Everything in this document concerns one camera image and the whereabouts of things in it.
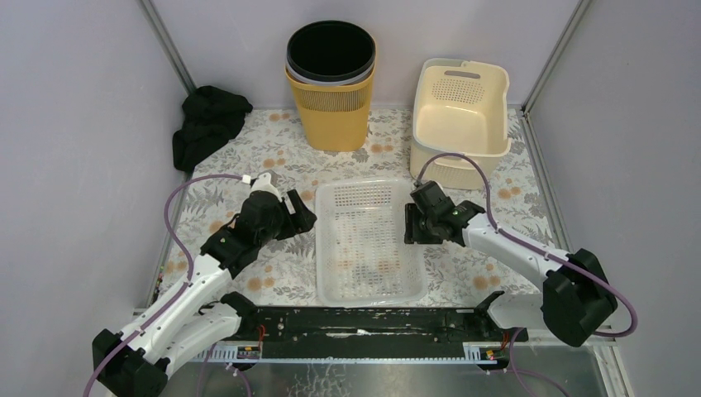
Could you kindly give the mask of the white perforated plastic basket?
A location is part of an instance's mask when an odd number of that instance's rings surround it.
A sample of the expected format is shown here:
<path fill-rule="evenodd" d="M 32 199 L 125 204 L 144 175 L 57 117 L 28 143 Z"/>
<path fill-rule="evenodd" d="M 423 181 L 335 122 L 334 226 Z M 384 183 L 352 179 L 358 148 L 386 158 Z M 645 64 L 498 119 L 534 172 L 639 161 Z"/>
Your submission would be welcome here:
<path fill-rule="evenodd" d="M 399 305 L 427 294 L 424 250 L 403 240 L 411 190 L 409 181 L 387 178 L 317 188 L 317 297 L 324 305 Z"/>

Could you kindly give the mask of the cream large plastic basket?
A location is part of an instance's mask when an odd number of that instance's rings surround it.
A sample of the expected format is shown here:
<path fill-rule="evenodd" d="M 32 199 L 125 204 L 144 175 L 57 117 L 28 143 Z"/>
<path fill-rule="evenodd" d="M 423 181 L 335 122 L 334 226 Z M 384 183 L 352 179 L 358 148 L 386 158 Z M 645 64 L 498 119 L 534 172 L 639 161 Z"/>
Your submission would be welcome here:
<path fill-rule="evenodd" d="M 409 171 L 449 189 L 481 189 L 511 150 L 508 72 L 472 60 L 432 58 L 412 112 Z"/>

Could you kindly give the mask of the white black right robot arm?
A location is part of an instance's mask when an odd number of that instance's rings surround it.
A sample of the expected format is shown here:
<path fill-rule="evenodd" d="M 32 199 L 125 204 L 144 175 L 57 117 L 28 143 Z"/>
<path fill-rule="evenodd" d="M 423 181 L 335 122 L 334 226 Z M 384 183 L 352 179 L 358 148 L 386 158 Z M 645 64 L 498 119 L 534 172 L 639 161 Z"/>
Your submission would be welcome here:
<path fill-rule="evenodd" d="M 474 318 L 479 337 L 493 341 L 506 329 L 546 329 L 571 347 L 582 346 L 618 308 L 596 255 L 550 248 L 510 227 L 494 226 L 469 200 L 454 203 L 429 181 L 405 206 L 407 244 L 451 242 L 494 258 L 538 288 L 535 294 L 498 293 Z"/>

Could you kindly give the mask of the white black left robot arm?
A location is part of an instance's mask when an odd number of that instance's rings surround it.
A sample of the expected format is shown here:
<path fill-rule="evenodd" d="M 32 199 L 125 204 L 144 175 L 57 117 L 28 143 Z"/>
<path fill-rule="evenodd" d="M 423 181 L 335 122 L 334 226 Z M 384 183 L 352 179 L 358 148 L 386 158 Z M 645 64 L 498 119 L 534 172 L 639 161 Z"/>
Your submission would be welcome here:
<path fill-rule="evenodd" d="M 212 312 L 194 314 L 223 286 L 257 260 L 269 242 L 312 230 L 316 215 L 296 190 L 282 198 L 273 188 L 256 188 L 241 211 L 202 245 L 193 270 L 159 297 L 140 317 L 119 332 L 102 330 L 92 343 L 93 373 L 83 393 L 95 382 L 115 396 L 158 396 L 169 378 L 205 347 L 233 336 L 251 337 L 255 315 L 248 303 L 228 294 Z"/>

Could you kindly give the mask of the yellow perforated waste bin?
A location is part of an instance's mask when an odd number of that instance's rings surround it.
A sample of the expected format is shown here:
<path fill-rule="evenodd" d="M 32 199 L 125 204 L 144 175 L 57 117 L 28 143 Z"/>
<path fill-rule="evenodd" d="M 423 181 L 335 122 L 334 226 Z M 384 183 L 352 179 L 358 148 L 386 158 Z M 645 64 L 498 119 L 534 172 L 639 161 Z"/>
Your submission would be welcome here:
<path fill-rule="evenodd" d="M 306 84 L 285 72 L 308 144 L 319 151 L 352 152 L 365 144 L 374 70 L 355 84 Z"/>

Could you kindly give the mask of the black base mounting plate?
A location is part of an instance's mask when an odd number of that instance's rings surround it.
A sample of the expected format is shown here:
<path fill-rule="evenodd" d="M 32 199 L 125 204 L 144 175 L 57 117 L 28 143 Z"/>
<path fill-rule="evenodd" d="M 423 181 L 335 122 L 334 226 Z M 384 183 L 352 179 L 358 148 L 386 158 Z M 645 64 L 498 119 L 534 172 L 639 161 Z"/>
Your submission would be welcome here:
<path fill-rule="evenodd" d="M 244 318 L 229 342 L 251 343 L 264 359 L 409 359 L 465 357 L 465 344 L 500 348 L 528 334 L 500 328 L 482 309 L 264 306 Z"/>

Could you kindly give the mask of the black crumpled cloth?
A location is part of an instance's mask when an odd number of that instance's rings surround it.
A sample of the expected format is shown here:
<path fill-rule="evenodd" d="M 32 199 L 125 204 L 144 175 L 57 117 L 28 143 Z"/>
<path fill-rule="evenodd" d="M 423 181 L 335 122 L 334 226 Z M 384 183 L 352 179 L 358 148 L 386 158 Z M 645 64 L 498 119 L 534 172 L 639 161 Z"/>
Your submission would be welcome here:
<path fill-rule="evenodd" d="M 173 165 L 192 173 L 241 132 L 252 104 L 239 94 L 206 85 L 196 88 L 181 106 L 184 121 L 172 135 Z"/>

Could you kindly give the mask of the grey inner bin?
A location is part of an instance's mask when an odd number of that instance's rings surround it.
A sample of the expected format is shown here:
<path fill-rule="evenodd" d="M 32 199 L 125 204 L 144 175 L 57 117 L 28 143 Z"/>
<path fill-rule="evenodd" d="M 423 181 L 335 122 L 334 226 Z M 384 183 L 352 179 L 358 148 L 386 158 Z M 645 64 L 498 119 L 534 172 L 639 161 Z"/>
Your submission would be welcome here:
<path fill-rule="evenodd" d="M 369 76 L 372 74 L 374 71 L 375 67 L 375 62 L 373 62 L 366 70 L 364 70 L 361 74 L 358 74 L 357 76 L 349 79 L 343 79 L 343 80 L 338 80 L 338 81 L 331 81 L 331 82 L 326 82 L 326 81 L 321 81 L 318 79 L 310 79 L 307 77 L 303 77 L 300 73 L 296 72 L 293 70 L 292 65 L 286 61 L 285 62 L 285 70 L 286 72 L 295 80 L 303 84 L 311 84 L 315 86 L 322 86 L 322 87 L 336 87 L 336 86 L 347 86 L 347 85 L 353 85 L 353 84 L 359 84 L 369 78 Z"/>

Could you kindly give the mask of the black inner bin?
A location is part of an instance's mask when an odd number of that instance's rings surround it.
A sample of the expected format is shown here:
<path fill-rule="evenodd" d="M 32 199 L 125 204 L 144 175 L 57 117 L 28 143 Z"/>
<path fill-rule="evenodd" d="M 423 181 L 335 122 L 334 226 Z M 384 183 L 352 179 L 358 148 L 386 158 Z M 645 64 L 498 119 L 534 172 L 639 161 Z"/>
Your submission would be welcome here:
<path fill-rule="evenodd" d="M 350 22 L 326 20 L 295 31 L 286 61 L 303 77 L 331 82 L 361 74 L 376 59 L 374 38 Z"/>

